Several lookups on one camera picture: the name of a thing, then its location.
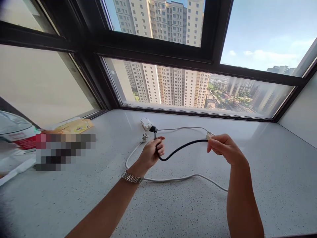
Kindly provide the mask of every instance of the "black power cord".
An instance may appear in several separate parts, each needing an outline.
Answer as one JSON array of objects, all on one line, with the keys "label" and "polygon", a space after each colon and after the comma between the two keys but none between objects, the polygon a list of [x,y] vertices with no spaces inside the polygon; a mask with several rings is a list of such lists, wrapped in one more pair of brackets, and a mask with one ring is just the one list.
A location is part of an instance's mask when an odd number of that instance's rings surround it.
[{"label": "black power cord", "polygon": [[[157,133],[158,129],[155,127],[155,126],[152,126],[150,128],[150,132],[154,132],[154,139],[156,139],[156,133]],[[156,150],[156,153],[158,155],[158,158],[161,160],[161,161],[166,161],[168,160],[170,157],[172,157],[177,151],[183,149],[184,147],[186,146],[189,146],[191,144],[194,144],[194,143],[198,143],[198,142],[208,142],[207,139],[201,139],[201,140],[194,140],[194,141],[191,141],[191,142],[188,142],[187,144],[185,145],[182,145],[181,147],[177,148],[176,150],[174,150],[166,159],[163,159],[160,157],[159,153],[158,153],[158,150]]]}]

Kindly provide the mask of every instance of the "glass pane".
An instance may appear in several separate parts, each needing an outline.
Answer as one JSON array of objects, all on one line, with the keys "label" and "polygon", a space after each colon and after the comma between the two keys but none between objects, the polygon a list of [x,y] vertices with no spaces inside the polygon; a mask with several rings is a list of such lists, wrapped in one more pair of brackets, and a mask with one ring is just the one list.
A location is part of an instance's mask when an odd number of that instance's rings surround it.
[{"label": "glass pane", "polygon": [[124,105],[272,118],[293,89],[192,70],[104,58]]},{"label": "glass pane", "polygon": [[302,77],[317,56],[316,0],[234,0],[222,64]]},{"label": "glass pane", "polygon": [[99,110],[67,53],[0,45],[0,97],[44,127]]},{"label": "glass pane", "polygon": [[56,34],[39,7],[33,5],[30,0],[6,0],[1,3],[1,21]]},{"label": "glass pane", "polygon": [[204,0],[103,0],[115,31],[200,47]]}]

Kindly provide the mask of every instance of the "white power adapter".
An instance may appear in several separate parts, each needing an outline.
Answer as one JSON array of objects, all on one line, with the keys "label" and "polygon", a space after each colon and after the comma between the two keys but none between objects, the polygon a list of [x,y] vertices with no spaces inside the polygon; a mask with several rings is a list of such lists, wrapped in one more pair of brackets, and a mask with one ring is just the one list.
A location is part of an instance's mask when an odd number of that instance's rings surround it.
[{"label": "white power adapter", "polygon": [[214,136],[214,134],[207,132],[206,139],[210,139]]},{"label": "white power adapter", "polygon": [[146,131],[148,131],[152,127],[152,123],[147,118],[142,118],[141,124],[142,124],[144,130],[146,130]]}]

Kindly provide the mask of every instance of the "hand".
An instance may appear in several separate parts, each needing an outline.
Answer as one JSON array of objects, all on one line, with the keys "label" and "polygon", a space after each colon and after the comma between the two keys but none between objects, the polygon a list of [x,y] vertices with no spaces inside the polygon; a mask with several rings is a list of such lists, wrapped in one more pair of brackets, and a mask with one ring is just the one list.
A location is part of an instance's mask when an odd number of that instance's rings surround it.
[{"label": "hand", "polygon": [[160,156],[164,155],[165,146],[162,143],[165,137],[157,137],[156,140],[150,140],[138,158],[138,160],[128,169],[128,173],[138,176],[144,177],[146,172],[158,161],[159,157],[156,153],[156,149]]},{"label": "hand", "polygon": [[223,155],[229,164],[248,163],[236,143],[227,134],[213,136],[208,140],[207,153],[213,150],[217,155]]}]

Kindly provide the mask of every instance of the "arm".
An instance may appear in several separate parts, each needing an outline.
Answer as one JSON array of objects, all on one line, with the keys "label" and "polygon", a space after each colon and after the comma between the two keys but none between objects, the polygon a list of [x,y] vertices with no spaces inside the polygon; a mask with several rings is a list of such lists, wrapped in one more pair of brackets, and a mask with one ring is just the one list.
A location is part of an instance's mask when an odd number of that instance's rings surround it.
[{"label": "arm", "polygon": [[[128,173],[144,177],[146,172],[158,161],[156,145],[160,156],[164,154],[164,137],[151,140],[144,147],[139,159],[128,169]],[[138,184],[120,179],[110,192],[95,208],[66,236],[79,237],[110,237],[126,208],[128,207]]]},{"label": "arm", "polygon": [[211,149],[216,154],[223,155],[231,164],[227,198],[227,219],[231,237],[264,237],[247,159],[227,134],[209,139],[207,152]]}]

